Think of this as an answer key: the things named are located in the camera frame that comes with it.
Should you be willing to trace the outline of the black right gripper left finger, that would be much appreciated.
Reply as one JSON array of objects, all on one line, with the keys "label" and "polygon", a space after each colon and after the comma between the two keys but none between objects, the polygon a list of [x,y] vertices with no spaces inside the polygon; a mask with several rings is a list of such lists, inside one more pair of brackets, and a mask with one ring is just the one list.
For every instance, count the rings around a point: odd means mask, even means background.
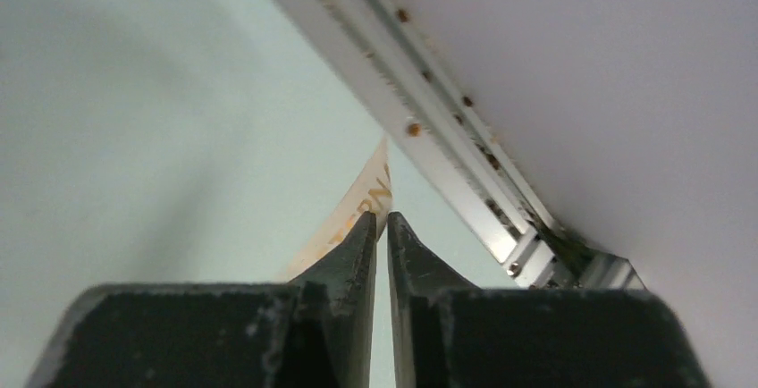
[{"label": "black right gripper left finger", "polygon": [[376,242],[376,216],[365,212],[334,249],[289,281],[299,288],[287,344],[289,386],[368,386]]}]

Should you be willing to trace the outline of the cream ribbon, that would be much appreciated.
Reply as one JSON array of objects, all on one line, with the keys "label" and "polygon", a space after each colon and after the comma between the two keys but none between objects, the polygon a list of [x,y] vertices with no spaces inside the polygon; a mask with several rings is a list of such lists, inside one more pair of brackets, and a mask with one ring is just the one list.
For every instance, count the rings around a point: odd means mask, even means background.
[{"label": "cream ribbon", "polygon": [[382,138],[342,200],[283,269],[280,278],[292,280],[323,259],[346,239],[364,213],[375,215],[375,231],[381,234],[392,205],[388,139]]}]

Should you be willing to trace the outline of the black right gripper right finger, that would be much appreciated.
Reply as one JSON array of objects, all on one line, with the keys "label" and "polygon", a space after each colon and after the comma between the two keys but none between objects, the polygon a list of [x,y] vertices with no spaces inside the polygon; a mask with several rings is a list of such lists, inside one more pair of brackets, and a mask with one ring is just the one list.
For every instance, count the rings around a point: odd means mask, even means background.
[{"label": "black right gripper right finger", "polygon": [[448,387],[438,295],[477,287],[430,250],[400,212],[387,218],[392,342],[398,387]]}]

